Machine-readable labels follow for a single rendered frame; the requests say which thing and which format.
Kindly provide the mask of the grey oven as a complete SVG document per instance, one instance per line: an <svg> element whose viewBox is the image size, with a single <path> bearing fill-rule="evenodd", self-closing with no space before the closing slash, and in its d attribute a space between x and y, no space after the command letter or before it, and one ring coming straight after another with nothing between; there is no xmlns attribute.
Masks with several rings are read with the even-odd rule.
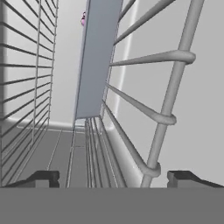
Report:
<svg viewBox="0 0 224 224"><path fill-rule="evenodd" d="M63 188L107 188L88 177L91 161L85 119L74 119L81 43L81 18L88 0L59 0L52 103L48 131L21 177L36 171L59 171ZM111 85L160 112L172 74L171 61L113 66L179 48L191 0L123 0L108 77L101 102L108 105L142 159L148 159L157 123L107 88ZM195 61L185 67L158 157L161 174L150 187L167 187L168 171L190 171L200 179L224 186L224 0L205 0L190 52ZM141 187L143 174L130 157L107 110L101 107L105 129L125 177L125 187ZM111 186L115 180L107 162Z"/></svg>

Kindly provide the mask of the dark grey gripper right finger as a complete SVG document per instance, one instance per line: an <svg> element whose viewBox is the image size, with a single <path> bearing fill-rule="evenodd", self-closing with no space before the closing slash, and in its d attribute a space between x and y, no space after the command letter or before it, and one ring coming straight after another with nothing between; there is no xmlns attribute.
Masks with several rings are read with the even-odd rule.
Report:
<svg viewBox="0 0 224 224"><path fill-rule="evenodd" d="M191 171L168 171L167 172L168 188L224 188L224 185L219 185L214 182L201 179Z"/></svg>

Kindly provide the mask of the flat grey baking tray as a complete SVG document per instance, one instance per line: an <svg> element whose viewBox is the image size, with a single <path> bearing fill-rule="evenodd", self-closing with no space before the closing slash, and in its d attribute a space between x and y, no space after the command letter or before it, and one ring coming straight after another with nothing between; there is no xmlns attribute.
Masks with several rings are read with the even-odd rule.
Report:
<svg viewBox="0 0 224 224"><path fill-rule="evenodd" d="M74 119L100 114L123 0L87 0Z"/></svg>

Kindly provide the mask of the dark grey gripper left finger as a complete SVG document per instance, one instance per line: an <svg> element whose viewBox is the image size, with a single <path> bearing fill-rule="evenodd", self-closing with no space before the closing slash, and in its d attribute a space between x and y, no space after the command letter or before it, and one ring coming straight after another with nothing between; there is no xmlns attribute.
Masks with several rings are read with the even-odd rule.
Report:
<svg viewBox="0 0 224 224"><path fill-rule="evenodd" d="M60 187L60 172L59 171L35 171L30 177L26 179L19 180L15 183L8 184L6 188L12 187L36 187L36 183L40 180L46 180L50 188L59 188Z"/></svg>

